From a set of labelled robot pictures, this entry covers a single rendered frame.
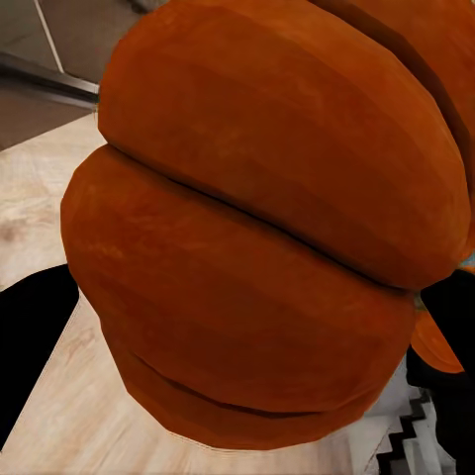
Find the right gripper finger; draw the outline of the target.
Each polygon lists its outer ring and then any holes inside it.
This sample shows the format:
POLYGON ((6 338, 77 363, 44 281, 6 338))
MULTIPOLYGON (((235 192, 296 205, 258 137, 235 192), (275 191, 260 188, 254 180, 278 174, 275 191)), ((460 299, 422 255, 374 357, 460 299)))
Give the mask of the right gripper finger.
POLYGON ((406 355, 406 366, 407 369, 414 370, 416 378, 426 379, 428 381, 454 385, 454 381, 448 381, 445 379, 431 378, 427 373, 421 371, 422 368, 422 358, 414 351, 413 347, 409 347, 406 355))

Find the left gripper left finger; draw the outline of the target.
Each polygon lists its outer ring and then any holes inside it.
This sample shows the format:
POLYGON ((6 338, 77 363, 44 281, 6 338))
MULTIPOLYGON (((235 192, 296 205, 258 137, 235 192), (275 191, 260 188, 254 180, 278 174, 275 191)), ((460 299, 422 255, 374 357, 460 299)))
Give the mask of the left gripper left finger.
POLYGON ((79 300, 68 264, 0 292, 0 450, 79 300))

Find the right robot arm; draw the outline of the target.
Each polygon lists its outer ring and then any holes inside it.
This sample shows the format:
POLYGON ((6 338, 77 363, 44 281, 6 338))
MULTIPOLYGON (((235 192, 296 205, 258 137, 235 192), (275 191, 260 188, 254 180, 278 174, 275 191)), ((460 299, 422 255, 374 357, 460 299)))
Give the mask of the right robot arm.
POLYGON ((475 386, 465 371, 447 373, 429 366, 413 347, 405 355, 409 385, 431 392, 436 441, 456 458, 456 475, 475 475, 475 386))

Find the pumpkin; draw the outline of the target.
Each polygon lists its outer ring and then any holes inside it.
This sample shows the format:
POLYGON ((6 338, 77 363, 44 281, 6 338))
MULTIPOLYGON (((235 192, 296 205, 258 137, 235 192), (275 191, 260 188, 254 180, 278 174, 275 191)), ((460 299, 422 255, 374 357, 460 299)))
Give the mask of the pumpkin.
POLYGON ((214 449, 361 419, 475 255, 475 0, 168 0, 98 94, 60 233, 127 392, 214 449))
MULTIPOLYGON (((475 266, 466 266, 463 263, 461 269, 475 274, 475 266)), ((429 319, 416 325, 414 334, 412 334, 411 347, 424 362, 434 369, 447 373, 464 371, 461 362, 459 362, 433 317, 429 317, 429 319)))

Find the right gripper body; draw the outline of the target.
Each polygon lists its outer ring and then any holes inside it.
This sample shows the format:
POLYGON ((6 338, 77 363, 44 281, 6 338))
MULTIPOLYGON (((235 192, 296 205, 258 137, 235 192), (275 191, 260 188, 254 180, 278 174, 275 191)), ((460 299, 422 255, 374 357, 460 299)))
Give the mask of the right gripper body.
POLYGON ((409 385, 423 387, 431 392, 431 399, 435 406, 435 415, 448 420, 467 420, 471 414, 475 414, 475 386, 465 371, 459 373, 441 372, 434 369, 422 360, 423 373, 431 378, 454 381, 454 385, 448 385, 415 377, 414 370, 407 369, 407 381, 409 385))

